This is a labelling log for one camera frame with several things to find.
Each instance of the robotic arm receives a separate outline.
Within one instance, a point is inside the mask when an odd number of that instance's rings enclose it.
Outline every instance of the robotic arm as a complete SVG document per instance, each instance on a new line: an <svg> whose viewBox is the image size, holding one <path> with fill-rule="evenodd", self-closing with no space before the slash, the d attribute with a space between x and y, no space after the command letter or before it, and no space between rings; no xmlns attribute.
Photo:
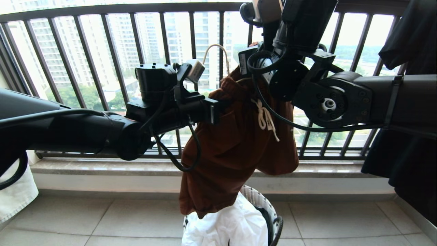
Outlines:
<svg viewBox="0 0 437 246"><path fill-rule="evenodd" d="M271 114L303 130L338 132L389 128L436 138L437 75L362 77L332 65L335 55L323 50L320 39L337 0L259 0L243 4L246 22L263 28L264 42L239 54L242 75L261 78L278 100L292 101L308 118L324 128L304 127ZM307 69L300 59L313 59ZM335 74L326 77L328 71ZM126 116L64 105L0 89L0 176L20 159L20 167L0 190L18 180L27 167L26 149L113 154L124 160L140 157L155 143L181 170L183 167L160 142L160 134L196 122L219 123L227 102L188 92L185 79L196 81L203 72L196 62L171 67L142 64L136 70L142 99L127 103Z"/></svg>

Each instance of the tile floor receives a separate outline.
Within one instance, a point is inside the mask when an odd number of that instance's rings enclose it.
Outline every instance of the tile floor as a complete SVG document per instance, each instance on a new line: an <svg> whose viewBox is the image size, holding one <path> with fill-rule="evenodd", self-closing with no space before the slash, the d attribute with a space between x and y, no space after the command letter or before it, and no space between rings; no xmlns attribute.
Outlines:
<svg viewBox="0 0 437 246"><path fill-rule="evenodd" d="M432 246L392 201L273 202L279 246ZM177 201L38 197L0 232L0 246L176 246Z"/></svg>

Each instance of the metal railing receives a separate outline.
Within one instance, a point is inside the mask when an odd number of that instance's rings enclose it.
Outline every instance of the metal railing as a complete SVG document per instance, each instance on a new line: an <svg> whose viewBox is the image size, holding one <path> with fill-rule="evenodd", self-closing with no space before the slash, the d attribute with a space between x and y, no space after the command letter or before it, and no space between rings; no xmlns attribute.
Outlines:
<svg viewBox="0 0 437 246"><path fill-rule="evenodd" d="M360 59L361 53L364 48L364 43L369 32L370 24L372 18L375 14L387 14L393 15L393 22L390 28L390 32L394 28L395 24L399 21L399 17L407 6L407 0L340 0L336 7L336 12L339 13L336 27L334 30L333 38L329 46L329 52L335 53L338 38L343 24L343 19L345 13L365 13L367 18L364 23L361 37L359 39L357 48L355 50L355 55L352 60L350 67L351 71L355 71ZM99 5L99 6L84 6L84 7L68 7L59 9L46 9L37 11L27 11L13 14L0 15L0 23L2 27L1 42L0 42L0 70L3 73L8 86L10 89L18 92L22 92L28 95L39 96L38 91L35 88L35 84L31 79L30 73L26 68L23 57L21 56L17 43L11 33L9 22L12 21L23 21L26 31L29 35L30 43L33 46L38 62L41 65L44 76L49 84L49 88L54 95L57 102L62 103L62 98L59 94L58 88L50 74L46 60L44 59L42 49L38 44L35 31L31 25L31 20L43 18L49 22L50 29L52 31L56 47L59 50L63 65L68 74L69 81L73 87L74 93L77 97L79 105L82 108L86 108L86 103L81 94L78 82L73 74L72 63L67 56L64 44L61 41L59 34L59 28L56 26L54 21L57 17L73 17L76 29L79 34L80 43L82 45L86 61L88 63L92 79L95 84L98 96L100 98L102 107L104 110L109 110L108 102L105 99L104 91L102 88L102 83L99 79L96 70L96 64L91 56L91 51L89 43L87 41L84 26L81 22L81 15L99 14L104 27L104 32L106 39L108 41L109 50L114 65L116 77L120 84L120 90L123 95L124 102L128 102L128 93L126 90L125 81L122 74L122 69L120 66L120 61L118 60L117 51L114 43L113 34L111 33L109 27L108 14L119 14L127 13L130 15L130 20L132 23L132 30L135 39L135 46L138 53L138 59L140 63L144 63L141 40L138 35L138 24L136 23L135 15L137 13L159 13L161 33L164 42L164 54L166 63L170 63L169 45L167 40L166 23L164 19L165 12L188 12L189 13L189 23L190 23L190 36L191 36L191 53L192 58L196 59L196 40L194 31L194 13L195 12L218 12L219 13L219 44L223 45L224 42L224 13L238 11L241 3L166 3L166 4L118 4L118 5ZM253 36L253 26L249 25L247 44L252 42ZM382 61L379 59L374 76L378 76L382 69ZM402 66L399 73L403 73L405 67ZM219 79L222 79L223 74L223 52L219 51ZM302 160L363 160L369 150L369 146L376 134L377 130L373 129L370 131L365 144L362 148L350 147L350 142L354 136L355 131L348 133L346 140L342 147L329 147L329 143L332 138L332 133L327 133L324 142L321 147L311 147L308 146L308 141L310 139L310 132L305 132L303 137L302 145L298 146L299 157ZM181 156L182 146L181 137L178 130L176 130L177 138L177 148L171 148L177 157ZM110 155L94 155L91 153L60 153L60 152L47 152L38 151L37 154L40 157L115 157ZM144 158L166 158L166 155L162 153L160 148L154 148L147 151Z"/></svg>

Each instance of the brown shorts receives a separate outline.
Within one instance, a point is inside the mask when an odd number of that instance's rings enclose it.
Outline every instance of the brown shorts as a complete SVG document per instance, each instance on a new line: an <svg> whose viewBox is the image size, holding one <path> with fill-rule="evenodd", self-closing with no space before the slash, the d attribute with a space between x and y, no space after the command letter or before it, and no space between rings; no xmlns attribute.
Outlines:
<svg viewBox="0 0 437 246"><path fill-rule="evenodd" d="M236 83L241 78L239 68L222 80L220 89L209 94L216 100L230 100L231 106L220 117L217 125L199 123L196 134L201 143L199 165L191 172L184 172L180 188L180 211L193 211L203 218L231 206L238 191L255 169L268 175L294 171L298 155L293 138L293 128L272 116L276 141L271 130L262 130L258 123L258 108L252 80ZM267 84L258 81L264 98L283 117L293 120L293 105L270 97ZM196 143L191 138L182 152L182 162L191 166L197 154Z"/></svg>

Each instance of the wicker basket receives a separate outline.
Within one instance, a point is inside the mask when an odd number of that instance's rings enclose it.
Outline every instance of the wicker basket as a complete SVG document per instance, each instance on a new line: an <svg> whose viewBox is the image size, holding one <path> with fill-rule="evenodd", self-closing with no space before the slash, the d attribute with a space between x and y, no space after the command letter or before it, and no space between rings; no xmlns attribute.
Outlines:
<svg viewBox="0 0 437 246"><path fill-rule="evenodd" d="M264 208L267 211L267 213L270 216L270 222L273 225L272 232L271 232L273 239L269 246L276 246L281 236L282 226L284 224L282 217L276 214L273 205L269 202L269 200L265 196L261 194L261 192L257 191L256 189L244 185L243 187L241 187L240 192L251 204L253 204L256 207ZM185 231L185 227L187 226L186 223L187 223L187 218L185 216L184 231Z"/></svg>

